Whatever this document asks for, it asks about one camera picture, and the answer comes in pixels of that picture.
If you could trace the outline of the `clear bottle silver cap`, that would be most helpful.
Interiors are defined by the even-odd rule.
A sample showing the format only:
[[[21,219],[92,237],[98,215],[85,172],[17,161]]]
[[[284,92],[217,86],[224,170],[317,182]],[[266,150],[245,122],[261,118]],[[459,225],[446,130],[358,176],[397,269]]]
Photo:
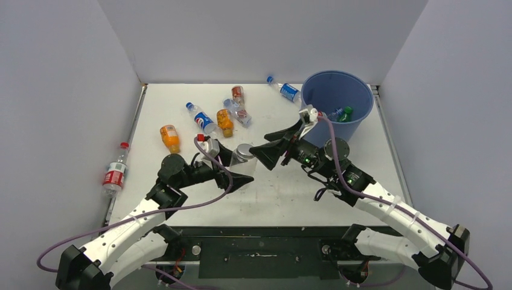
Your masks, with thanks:
[[[251,144],[239,144],[232,152],[229,171],[239,175],[254,176],[258,159],[250,153]]]

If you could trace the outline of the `crushed blue label bottle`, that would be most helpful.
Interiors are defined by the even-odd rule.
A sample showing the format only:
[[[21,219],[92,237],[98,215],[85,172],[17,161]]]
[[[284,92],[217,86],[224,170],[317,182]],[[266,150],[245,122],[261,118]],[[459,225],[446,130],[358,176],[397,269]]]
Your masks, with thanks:
[[[330,121],[337,122],[338,119],[343,115],[343,113],[344,113],[344,110],[340,107],[340,108],[335,109],[333,112],[327,114],[327,118]]]

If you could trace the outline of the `blue plastic bin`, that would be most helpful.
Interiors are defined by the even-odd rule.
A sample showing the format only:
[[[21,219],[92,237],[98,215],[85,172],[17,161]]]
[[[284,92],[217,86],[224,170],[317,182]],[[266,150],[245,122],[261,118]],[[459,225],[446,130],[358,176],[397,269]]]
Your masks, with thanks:
[[[365,82],[353,74],[336,70],[321,71],[308,77],[302,84],[301,97],[303,107],[312,105],[326,114],[351,107],[351,121],[333,123],[335,136],[346,142],[369,116],[374,106],[372,91]]]

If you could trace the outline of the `green plastic bottle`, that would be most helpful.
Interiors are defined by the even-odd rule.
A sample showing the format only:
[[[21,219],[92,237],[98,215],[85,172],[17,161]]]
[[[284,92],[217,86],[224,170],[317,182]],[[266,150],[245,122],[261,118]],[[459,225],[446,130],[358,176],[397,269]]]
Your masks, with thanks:
[[[339,115],[337,122],[340,123],[348,123],[351,121],[351,116],[353,113],[353,108],[350,106],[346,106],[342,109],[342,113]]]

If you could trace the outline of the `red cap red label bottle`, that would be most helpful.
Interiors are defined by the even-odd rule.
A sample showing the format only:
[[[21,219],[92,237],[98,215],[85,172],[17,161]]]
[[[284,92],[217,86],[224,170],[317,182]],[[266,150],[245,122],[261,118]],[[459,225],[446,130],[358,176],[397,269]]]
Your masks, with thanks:
[[[127,172],[129,148],[129,143],[120,143],[117,151],[115,152],[114,158],[108,164],[102,186],[104,195],[110,198],[116,197],[116,195],[123,189],[124,179]]]

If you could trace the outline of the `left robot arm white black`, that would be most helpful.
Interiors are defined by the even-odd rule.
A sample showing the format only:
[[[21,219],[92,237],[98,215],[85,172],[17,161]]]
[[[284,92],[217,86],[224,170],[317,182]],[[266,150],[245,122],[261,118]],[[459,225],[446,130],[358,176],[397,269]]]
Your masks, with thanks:
[[[110,225],[93,241],[80,248],[71,245],[60,257],[58,289],[112,289],[143,264],[162,257],[175,259],[180,235],[165,224],[174,212],[184,210],[183,188],[214,180],[218,188],[232,193],[254,179],[225,169],[215,157],[193,165],[179,154],[167,155],[158,178],[145,198],[120,221]]]

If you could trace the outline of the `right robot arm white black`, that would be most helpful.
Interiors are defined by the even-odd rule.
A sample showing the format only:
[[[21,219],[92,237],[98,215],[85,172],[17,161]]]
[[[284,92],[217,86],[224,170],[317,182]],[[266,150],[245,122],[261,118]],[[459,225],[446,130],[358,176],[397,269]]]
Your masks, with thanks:
[[[301,137],[302,129],[298,121],[265,135],[268,142],[249,151],[269,170],[295,160],[309,177],[324,177],[324,188],[333,191],[336,198],[399,233],[393,236],[353,224],[342,237],[346,257],[361,255],[398,262],[417,270],[431,285],[452,289],[465,263],[463,256],[469,252],[469,230],[460,224],[448,226],[435,221],[387,191],[348,159],[350,148],[343,139],[329,139],[317,147]]]

